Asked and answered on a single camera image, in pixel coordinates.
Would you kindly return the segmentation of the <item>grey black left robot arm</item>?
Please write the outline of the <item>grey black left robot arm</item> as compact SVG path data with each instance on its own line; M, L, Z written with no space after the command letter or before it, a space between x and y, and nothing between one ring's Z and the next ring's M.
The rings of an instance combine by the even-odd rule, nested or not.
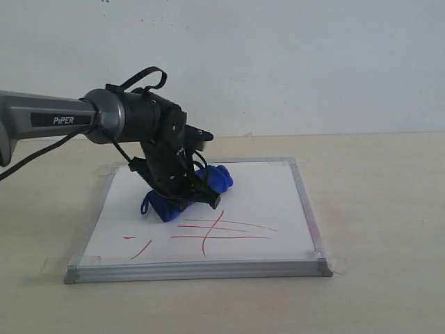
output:
M117 150L139 143L144 156L126 156L129 169L180 210L189 202L218 206L205 159L193 159L213 134L188 125L178 104L142 90L100 88L78 100L2 91L1 178L79 134Z

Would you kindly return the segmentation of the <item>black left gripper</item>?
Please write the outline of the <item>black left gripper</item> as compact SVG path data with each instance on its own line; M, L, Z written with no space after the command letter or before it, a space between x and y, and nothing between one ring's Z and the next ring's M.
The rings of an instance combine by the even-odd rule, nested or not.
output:
M192 175L193 164L187 160L182 148L149 141L140 144L144 157L129 162L131 171L138 173L156 195L173 205L189 202L204 203L216 209L221 195L210 187L203 187Z

